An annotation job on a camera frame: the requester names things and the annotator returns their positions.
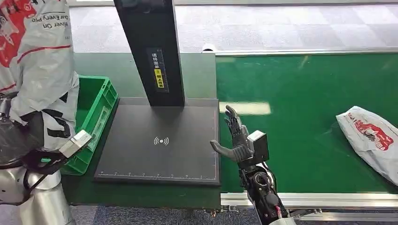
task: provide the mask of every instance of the green plastic crate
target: green plastic crate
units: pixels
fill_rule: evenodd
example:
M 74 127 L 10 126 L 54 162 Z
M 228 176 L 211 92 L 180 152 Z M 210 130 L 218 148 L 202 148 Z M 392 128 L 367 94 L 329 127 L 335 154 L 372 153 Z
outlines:
M 117 93 L 107 77 L 80 76 L 76 132 L 85 130 L 92 140 L 61 168 L 62 174 L 81 176 L 86 173 L 105 124 L 117 100 Z

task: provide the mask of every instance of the white plastic bag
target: white plastic bag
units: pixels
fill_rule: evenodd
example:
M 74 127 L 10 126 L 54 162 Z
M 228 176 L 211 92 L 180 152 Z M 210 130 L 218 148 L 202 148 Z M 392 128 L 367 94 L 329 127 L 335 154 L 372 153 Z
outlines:
M 0 93 L 18 91 L 11 120 L 39 111 L 44 149 L 74 135 L 79 79 L 66 0 L 0 0 Z
M 358 106 L 336 118 L 355 152 L 383 177 L 398 185 L 398 129 Z

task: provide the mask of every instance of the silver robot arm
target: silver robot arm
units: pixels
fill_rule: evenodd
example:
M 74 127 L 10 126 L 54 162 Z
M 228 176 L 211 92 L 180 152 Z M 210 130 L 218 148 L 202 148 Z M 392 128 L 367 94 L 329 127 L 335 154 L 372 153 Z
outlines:
M 38 121 L 26 131 L 8 118 L 9 96 L 0 96 L 0 204 L 19 207 L 23 225 L 76 224 L 61 185 L 59 169 L 90 140 L 84 130 L 56 152 L 36 150 L 42 129 Z M 43 158 L 50 161 L 43 163 Z
M 259 130 L 249 134 L 236 111 L 227 106 L 225 122 L 232 136 L 232 149 L 210 142 L 214 151 L 237 162 L 241 186 L 256 209 L 262 225 L 295 225 L 276 191 L 275 175 L 265 164 L 269 159 L 267 135 Z

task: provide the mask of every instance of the black scanning platform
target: black scanning platform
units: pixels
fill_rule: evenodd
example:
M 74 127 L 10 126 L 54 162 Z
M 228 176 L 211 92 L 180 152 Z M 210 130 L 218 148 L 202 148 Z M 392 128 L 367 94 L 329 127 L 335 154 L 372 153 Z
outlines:
M 220 185 L 218 99 L 186 99 L 185 107 L 150 106 L 123 97 L 94 178 L 106 182 Z

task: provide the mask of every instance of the gray carpet floor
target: gray carpet floor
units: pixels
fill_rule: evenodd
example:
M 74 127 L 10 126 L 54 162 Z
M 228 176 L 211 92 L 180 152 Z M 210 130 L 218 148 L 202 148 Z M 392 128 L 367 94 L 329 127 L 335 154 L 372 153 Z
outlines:
M 128 53 L 114 7 L 70 11 L 75 52 Z M 398 47 L 398 5 L 362 6 L 177 6 L 180 51 L 353 49 Z M 202 210 L 72 206 L 78 225 L 256 225 L 253 210 L 211 218 Z M 0 225 L 20 225 L 14 206 L 0 206 Z M 298 222 L 374 225 L 375 222 Z M 391 222 L 377 224 L 396 224 Z

